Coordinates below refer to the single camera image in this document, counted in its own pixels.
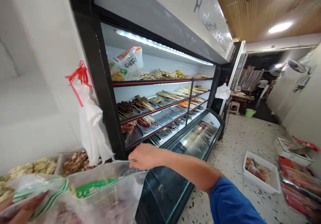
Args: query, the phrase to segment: led light strip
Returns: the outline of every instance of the led light strip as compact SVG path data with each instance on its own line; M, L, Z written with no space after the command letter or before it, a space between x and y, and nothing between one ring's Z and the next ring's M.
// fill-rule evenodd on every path
M186 84L186 83L191 83L191 81L187 81L187 82L175 82L175 83L164 83L164 84Z
M197 58L194 58L190 55L187 55L183 52L180 52L180 51L177 51L173 48L170 48L170 47L167 47L165 45L162 45L160 43L157 43L157 42L154 42L152 40L149 40L149 39L146 39L146 38L143 38L143 37L140 37L138 35L134 35L132 33L128 33L128 32L125 32L125 31L122 31L122 30L116 30L116 33L121 35L121 36L125 36L127 38L130 38L130 39L133 39L133 40L136 40L138 42L141 42L141 43L144 43L144 44L147 44L149 46L152 46L152 47L155 47L155 48L158 48L158 49L161 49L161 50L164 50L166 52L169 52L169 53L173 53L175 55L178 55L178 56L181 56L181 57L184 57L184 58L187 58L187 59L190 59L190 60L193 60L195 62L198 62L198 63L201 63L201 64L205 64L205 65L210 65L210 66L213 66L213 64L209 63L209 62L206 62L206 61L203 61L203 60L199 60Z

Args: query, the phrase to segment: red shelf edge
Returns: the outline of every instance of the red shelf edge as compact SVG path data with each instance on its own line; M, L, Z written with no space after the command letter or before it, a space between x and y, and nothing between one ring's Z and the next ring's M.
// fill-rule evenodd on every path
M205 102L207 102L208 100L205 100L203 103L199 104L198 106L194 107L193 109L191 109L189 112L191 112L192 110L196 109L197 107L201 106L202 104L204 104ZM178 120L179 118L174 119L172 122L168 123L167 125L163 126L162 128L159 128L158 130L156 130L155 132L150 133L148 136L146 136L145 138L139 140L139 142L137 142L134 145L131 145L130 147L126 148L126 150L129 150L131 148L133 148L134 146L138 145L139 143L141 143L142 141L144 141L145 139L151 137L152 135L156 134L157 132L159 132L160 130L162 130L163 128L167 127L168 125L174 123L176 120Z
M199 94L193 95L192 98L193 98L193 97L196 97L196 96L199 96L199 95L202 95L202 94L205 94L205 93L210 92L210 91L211 91L211 90L207 90L207 91L205 91L204 93L199 93ZM181 103L181 102L183 102L183 101L185 101L185 100L188 100L188 99L189 99L189 97L187 97L187 98L185 98L185 99L182 99L182 100L180 100L180 101L178 101L178 102L175 102L175 103L172 103L172 104L163 106L163 107L161 107L161 108L159 108L159 109L156 109L155 111L150 111L150 112L143 113L143 114L138 115L138 116L135 116L135 117L133 117L133 118L131 118L131 119L129 119L129 120L123 121L123 122L121 122L120 124L125 124L125 123L131 122L131 121L133 121L133 120L139 119L139 118L141 118L141 117L144 117L144 116L146 116L146 115L149 115L149 114L152 114L152 113L156 113L156 112L158 112L158 111L161 111L161 110L163 110L163 109L166 109L166 108L168 108L168 107L171 107L171 106L173 106L173 105L175 105L175 104L179 104L179 103Z
M205 80L213 80L214 78L208 79L194 79L194 81L205 81ZM121 85L144 85L144 84L165 84L165 83L175 83L175 82L190 82L192 79L178 79L178 80L164 80L164 81L137 81L128 83L126 81L121 81L122 83L118 83L120 81L113 81L113 86L121 86Z
M182 118L184 117L185 115L187 115L187 112L185 114L183 114L182 116L180 116L179 118ZM162 128L159 128L158 130L156 130L155 132L152 132L150 133L148 136L146 136L145 138L139 140L139 142L137 142L136 144L134 145L131 145L130 147L126 148L126 150L129 150L131 148L133 148L134 146L138 145L140 142L144 141L145 139L151 137L152 135L156 134L157 132L159 132L160 130L164 129L165 127L169 126L170 124L174 123L176 120L178 120L179 118L177 119L174 119L172 122L168 123L167 125L163 126Z

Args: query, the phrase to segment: white plastic crate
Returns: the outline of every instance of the white plastic crate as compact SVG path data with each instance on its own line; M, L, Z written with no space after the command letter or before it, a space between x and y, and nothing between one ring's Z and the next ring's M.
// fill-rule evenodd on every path
M282 138L276 138L273 144L277 151L277 154L281 157L290 159L291 161L298 163L299 165L302 165L304 167L307 167L313 162L313 160L310 159L308 155L301 156L289 151L289 148L295 147L296 145L298 145L297 143L293 143Z
M255 175L253 175L252 173L248 172L245 169L245 164L246 164L247 158L252 158L255 160L255 162L257 162L261 166L266 167L269 170L271 170L270 184L265 183L264 181L257 178ZM277 167L275 165L271 164L270 162L262 159L261 157L255 155L249 151L247 151L245 154L245 159L244 159L244 163L243 163L243 175L244 175L244 178L246 178L247 180L249 180L253 184L257 185L258 187L261 187L265 191L267 191L269 193L281 194L281 184L280 184L280 178L279 178L279 173L278 173Z

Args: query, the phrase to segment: blue sleeve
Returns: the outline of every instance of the blue sleeve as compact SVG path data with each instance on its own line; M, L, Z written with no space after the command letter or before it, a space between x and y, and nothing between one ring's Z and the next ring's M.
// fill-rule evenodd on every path
M266 224L252 203L228 179L221 177L210 193L215 224Z

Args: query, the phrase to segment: wall fan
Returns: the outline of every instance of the wall fan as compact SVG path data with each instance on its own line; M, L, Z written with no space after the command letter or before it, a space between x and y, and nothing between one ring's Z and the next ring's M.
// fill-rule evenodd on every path
M293 69L295 72L298 72L298 73L301 73L301 74L305 73L305 72L307 71L307 69L308 69L308 75L305 76L304 78L302 78L302 79L299 81L299 83L298 83L298 85L296 86L296 88L293 90L293 92L295 93L295 92L297 92L298 90L303 89L303 88L307 85L308 81L310 80L310 71L311 71L311 68L310 68L310 67L306 67L306 66L304 66L303 64L298 63L298 62L296 62L296 61L294 61L294 60L289 60L286 64L289 65L290 68ZM284 65L282 65L282 64L280 64L279 66L278 66L278 65L275 65L275 67L273 67L273 68L270 69L270 73L271 73L272 75L278 76L280 73L282 73L282 67L283 67L283 66L284 66Z

